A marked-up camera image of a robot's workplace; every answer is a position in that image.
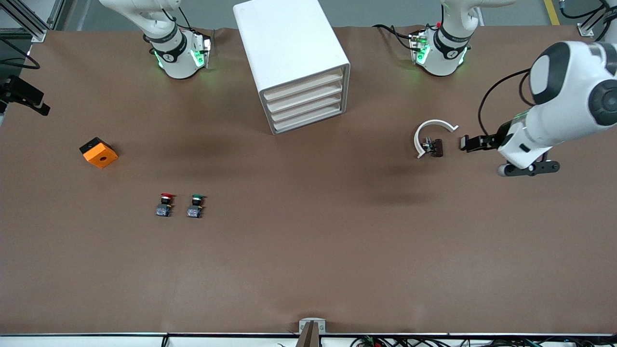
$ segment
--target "brown table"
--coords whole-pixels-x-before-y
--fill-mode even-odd
[[[338,28],[343,116],[270,134],[236,30],[211,70],[164,75],[141,33],[51,32],[23,78],[49,117],[0,127],[0,332],[614,332],[614,131],[558,146],[557,174],[502,178],[466,154],[478,104],[574,27],[482,27],[452,76],[429,76],[375,28]],[[526,107],[518,79],[484,113]],[[424,120],[445,157],[416,159]],[[104,170],[78,148],[115,146]],[[171,218],[159,193],[177,194]],[[207,195],[205,217],[184,216]]]

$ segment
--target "robotic arm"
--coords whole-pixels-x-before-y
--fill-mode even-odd
[[[463,63],[467,44],[478,27],[475,7],[500,7],[516,0],[441,0],[443,18],[438,28],[428,27],[411,39],[414,62],[437,76],[453,73]]]
[[[562,41],[546,49],[531,67],[536,103],[503,124],[496,134],[461,140],[461,150],[497,149],[507,165],[500,174],[556,172],[545,153],[564,141],[610,129],[617,123],[617,45]]]
[[[188,78],[207,65],[210,38],[182,29],[167,12],[180,0],[100,0],[137,25],[154,47],[159,66],[173,78]]]

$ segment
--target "orange block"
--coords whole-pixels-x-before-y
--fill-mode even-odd
[[[101,169],[118,159],[118,154],[98,137],[80,147],[80,151],[90,164]]]

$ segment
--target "yellow line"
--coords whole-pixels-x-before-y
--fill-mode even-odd
[[[544,6],[546,7],[546,12],[549,14],[550,23],[552,25],[559,25],[559,18],[557,18],[557,12],[555,11],[553,2],[551,0],[544,0]]]

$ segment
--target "white drawer unit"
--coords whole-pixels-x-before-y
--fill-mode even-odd
[[[273,134],[345,112],[349,61],[317,0],[233,7]]]

